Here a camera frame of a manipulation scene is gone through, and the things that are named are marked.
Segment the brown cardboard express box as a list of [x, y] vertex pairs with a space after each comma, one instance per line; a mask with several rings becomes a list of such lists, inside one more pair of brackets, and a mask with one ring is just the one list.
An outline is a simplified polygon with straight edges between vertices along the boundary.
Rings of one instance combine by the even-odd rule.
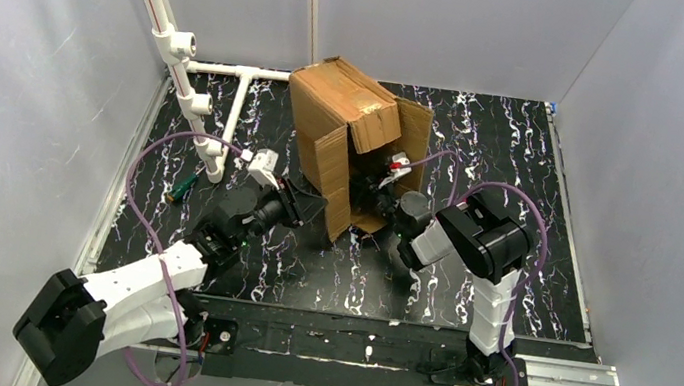
[[355, 200], [350, 184], [386, 176], [398, 153], [412, 163], [424, 159], [433, 110], [390, 92], [340, 56], [292, 71], [288, 83], [300, 168], [327, 201], [329, 241], [352, 226], [380, 230], [384, 219], [374, 205]]

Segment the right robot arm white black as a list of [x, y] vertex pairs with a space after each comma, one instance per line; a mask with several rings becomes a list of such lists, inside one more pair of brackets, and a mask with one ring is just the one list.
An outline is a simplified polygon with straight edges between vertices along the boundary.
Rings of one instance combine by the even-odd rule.
[[482, 191], [433, 212], [421, 192], [394, 193], [390, 178], [360, 176], [352, 187], [352, 202], [392, 227], [406, 268], [420, 271], [451, 254], [462, 259], [475, 291], [463, 370], [478, 381], [502, 373], [514, 355], [515, 288], [533, 246], [527, 230]]

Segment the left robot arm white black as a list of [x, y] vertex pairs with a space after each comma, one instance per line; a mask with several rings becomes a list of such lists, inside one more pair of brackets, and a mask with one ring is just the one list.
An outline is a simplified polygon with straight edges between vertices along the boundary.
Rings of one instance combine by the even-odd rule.
[[157, 254], [98, 273], [52, 274], [18, 318], [13, 336], [48, 386], [77, 379], [97, 358], [153, 339], [184, 350], [207, 335], [193, 289], [235, 265], [250, 239], [302, 227], [326, 200], [287, 178], [228, 190], [193, 229]]

